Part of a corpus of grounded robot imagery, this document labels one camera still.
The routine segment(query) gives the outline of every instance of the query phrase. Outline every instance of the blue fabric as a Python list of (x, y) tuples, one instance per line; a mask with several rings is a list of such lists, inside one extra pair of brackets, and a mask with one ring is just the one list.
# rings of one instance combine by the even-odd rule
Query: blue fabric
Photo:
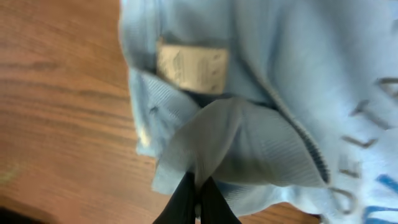
[[(289, 202), (330, 223), (397, 223), (395, 12), (388, 0), (124, 1), (137, 152), (157, 159), (154, 190), (172, 194), (190, 170), (197, 187), (213, 176), (236, 215)], [(228, 49), (224, 94), (159, 79), (159, 37)]]

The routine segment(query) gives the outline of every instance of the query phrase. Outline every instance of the beige tag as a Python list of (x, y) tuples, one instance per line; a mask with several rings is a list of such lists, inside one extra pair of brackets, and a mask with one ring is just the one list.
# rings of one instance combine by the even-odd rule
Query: beige tag
[(221, 94), (225, 87), (228, 51), (158, 44), (157, 71), (184, 90)]

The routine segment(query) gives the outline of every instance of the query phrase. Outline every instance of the blue printed graphic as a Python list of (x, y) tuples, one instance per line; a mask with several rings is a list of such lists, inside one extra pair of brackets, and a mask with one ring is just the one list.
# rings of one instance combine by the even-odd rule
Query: blue printed graphic
[[(387, 188), (391, 189), (393, 192), (395, 192), (398, 195), (398, 182), (389, 177), (388, 175), (380, 175), (376, 181), (378, 181), (380, 184), (386, 186)], [(398, 217), (398, 208), (386, 208), (386, 207), (378, 207), (378, 206), (369, 206), (365, 209), (365, 212), (363, 214), (363, 220), (364, 224), (397, 224), (396, 222), (392, 223), (389, 221), (381, 220), (378, 218), (368, 218), (371, 213), (373, 212), (387, 212), (387, 211), (392, 211), (392, 212), (397, 212), (397, 217)]]

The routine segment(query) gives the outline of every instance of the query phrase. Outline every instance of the brown wood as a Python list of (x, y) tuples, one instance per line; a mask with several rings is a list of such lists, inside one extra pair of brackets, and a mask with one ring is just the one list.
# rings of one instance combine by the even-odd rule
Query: brown wood
[[(118, 0), (0, 1), (0, 205), (49, 223), (152, 223)], [(318, 223), (286, 205), (243, 223)]]

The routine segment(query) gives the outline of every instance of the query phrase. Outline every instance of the wooden table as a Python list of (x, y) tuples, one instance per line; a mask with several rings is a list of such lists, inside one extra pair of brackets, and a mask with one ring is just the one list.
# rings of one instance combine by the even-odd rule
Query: wooden table
[[(49, 223), (152, 223), (118, 0), (0, 1), (0, 206)], [(243, 223), (318, 223), (287, 204)]]

